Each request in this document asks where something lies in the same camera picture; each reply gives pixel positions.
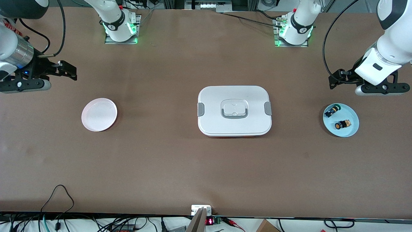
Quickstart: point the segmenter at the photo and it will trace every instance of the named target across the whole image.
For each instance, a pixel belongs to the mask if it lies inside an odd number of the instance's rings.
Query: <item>brown table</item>
[[[64,184],[76,212],[188,214],[192,204],[210,204],[233,216],[412,219],[412,92],[329,90],[321,44],[334,17],[319,15],[309,48],[282,48],[267,26],[210,11],[155,10],[137,45],[104,45],[93,9],[66,8],[66,44],[52,60],[75,65],[78,81],[51,77],[50,91],[0,96],[1,210],[38,211]],[[58,49],[59,9],[27,21],[50,37],[50,52]],[[342,16],[328,38],[331,71],[350,69],[381,33],[374,14]],[[35,47],[45,45],[30,36]],[[400,81],[411,74],[403,67]],[[197,95],[210,85],[264,87],[271,130],[203,135]],[[80,116],[99,97],[113,100],[119,117],[95,133]],[[334,102],[357,112],[353,137],[325,130],[321,115]],[[69,203],[59,190],[46,210]]]

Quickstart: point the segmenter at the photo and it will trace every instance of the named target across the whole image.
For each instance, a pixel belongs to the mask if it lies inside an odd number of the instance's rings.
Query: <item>blue cable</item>
[[[43,223],[44,223],[44,227],[46,227],[47,232],[50,232],[49,228],[47,227],[46,224],[46,215],[43,215]]]

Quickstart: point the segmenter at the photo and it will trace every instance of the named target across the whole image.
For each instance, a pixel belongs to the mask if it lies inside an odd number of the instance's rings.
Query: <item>white plate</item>
[[[117,107],[107,98],[98,98],[89,102],[82,112],[82,123],[91,131],[103,131],[116,121]]]
[[[332,108],[333,105],[340,105],[341,109],[334,113],[331,117],[326,117],[325,113]],[[342,128],[340,130],[336,129],[335,123],[339,121],[344,121],[349,119],[351,126]],[[351,107],[342,103],[333,103],[329,105],[325,111],[323,111],[323,123],[325,127],[334,135],[339,137],[350,137],[354,135],[359,129],[359,118],[358,115],[352,110]]]

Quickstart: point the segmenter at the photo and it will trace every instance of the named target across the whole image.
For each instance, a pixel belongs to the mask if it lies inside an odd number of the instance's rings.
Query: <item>light blue plate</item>
[[[325,113],[332,108],[333,105],[340,105],[341,109],[334,113],[330,118],[325,116]],[[344,121],[349,119],[351,126],[347,128],[342,128],[340,130],[336,129],[335,123],[339,121]],[[342,103],[333,103],[329,105],[325,111],[323,111],[323,123],[325,127],[334,135],[339,137],[350,137],[354,135],[359,129],[359,118],[355,111],[351,107]]]

